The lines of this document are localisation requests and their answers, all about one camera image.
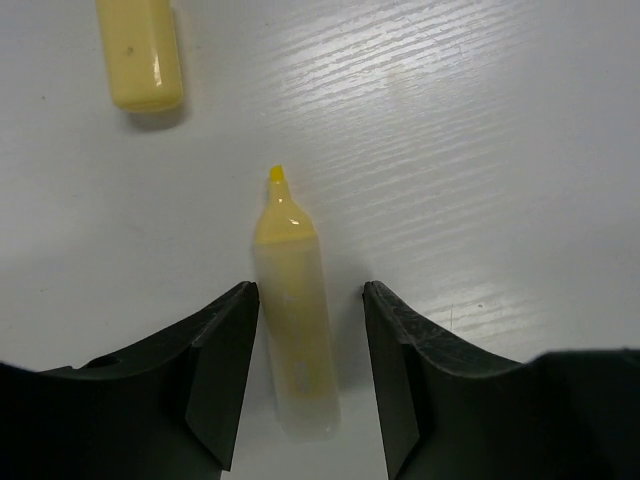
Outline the yellow highlighter cap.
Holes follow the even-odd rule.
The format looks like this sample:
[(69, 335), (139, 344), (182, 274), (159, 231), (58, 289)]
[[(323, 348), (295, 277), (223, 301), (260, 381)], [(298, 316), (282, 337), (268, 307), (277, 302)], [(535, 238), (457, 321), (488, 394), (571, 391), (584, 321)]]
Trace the yellow highlighter cap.
[(134, 114), (180, 106), (184, 88), (171, 3), (103, 0), (96, 12), (113, 103)]

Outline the yellow highlighter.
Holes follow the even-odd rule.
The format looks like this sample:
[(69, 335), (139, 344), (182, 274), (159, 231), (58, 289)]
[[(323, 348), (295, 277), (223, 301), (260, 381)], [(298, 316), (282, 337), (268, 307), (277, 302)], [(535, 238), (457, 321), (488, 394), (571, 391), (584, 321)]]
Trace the yellow highlighter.
[(280, 424), (298, 441), (329, 438), (340, 404), (319, 238), (280, 165), (269, 172), (253, 253)]

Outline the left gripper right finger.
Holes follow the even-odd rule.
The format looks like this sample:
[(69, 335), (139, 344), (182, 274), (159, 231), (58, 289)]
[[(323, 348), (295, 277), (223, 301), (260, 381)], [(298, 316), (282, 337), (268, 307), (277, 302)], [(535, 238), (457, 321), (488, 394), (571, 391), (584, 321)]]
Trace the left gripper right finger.
[(519, 363), (363, 290), (392, 479), (635, 479), (639, 354), (552, 351)]

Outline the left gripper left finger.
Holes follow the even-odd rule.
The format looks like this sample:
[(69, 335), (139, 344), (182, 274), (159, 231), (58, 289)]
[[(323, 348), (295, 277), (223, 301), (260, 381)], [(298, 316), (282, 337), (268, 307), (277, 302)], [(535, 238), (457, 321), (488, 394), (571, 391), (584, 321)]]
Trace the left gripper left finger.
[(79, 367), (1, 367), (5, 479), (217, 479), (231, 468), (259, 310), (242, 282)]

